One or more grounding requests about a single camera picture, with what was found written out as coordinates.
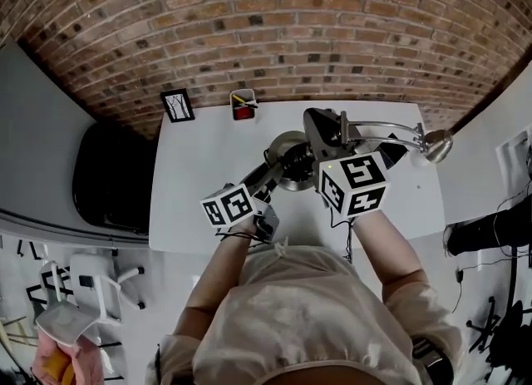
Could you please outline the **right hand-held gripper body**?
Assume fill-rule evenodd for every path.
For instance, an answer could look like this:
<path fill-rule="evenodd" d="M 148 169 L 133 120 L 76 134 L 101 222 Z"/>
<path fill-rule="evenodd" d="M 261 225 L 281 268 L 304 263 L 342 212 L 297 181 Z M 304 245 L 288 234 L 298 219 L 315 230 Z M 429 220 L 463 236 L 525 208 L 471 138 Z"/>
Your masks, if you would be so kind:
<path fill-rule="evenodd" d="M 382 155 L 372 152 L 347 113 L 308 108 L 303 127 L 316 191 L 342 219 L 380 209 L 390 186 Z"/>

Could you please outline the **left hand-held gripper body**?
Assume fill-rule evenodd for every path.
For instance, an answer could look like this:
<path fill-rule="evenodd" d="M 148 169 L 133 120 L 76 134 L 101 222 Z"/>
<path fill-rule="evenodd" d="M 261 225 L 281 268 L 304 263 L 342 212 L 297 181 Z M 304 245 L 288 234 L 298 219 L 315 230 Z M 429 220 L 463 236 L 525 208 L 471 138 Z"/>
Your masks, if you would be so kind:
<path fill-rule="evenodd" d="M 235 227 L 252 220 L 255 231 L 250 239 L 269 244 L 279 225 L 278 216 L 271 205 L 273 192 L 283 178 L 284 167 L 280 161 L 272 165 L 264 162 L 250 172 L 237 185 L 227 184 L 221 190 L 202 199 L 200 204 L 211 227 L 217 235 L 235 234 Z"/>

